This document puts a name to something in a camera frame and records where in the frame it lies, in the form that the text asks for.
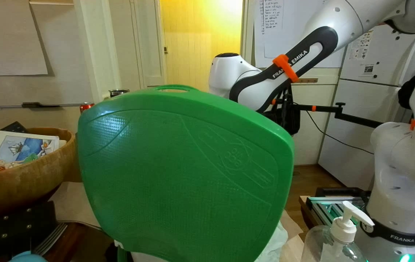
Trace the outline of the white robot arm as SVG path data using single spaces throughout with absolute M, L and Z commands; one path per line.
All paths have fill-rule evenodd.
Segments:
M 213 59 L 213 93 L 264 113 L 270 101 L 302 74 L 372 27 L 388 23 L 415 33 L 415 0 L 328 0 L 300 40 L 261 69 L 238 53 Z M 370 262 L 415 262 L 415 88 L 411 122 L 385 122 L 372 132 L 375 184 L 367 212 L 375 221 L 357 244 Z

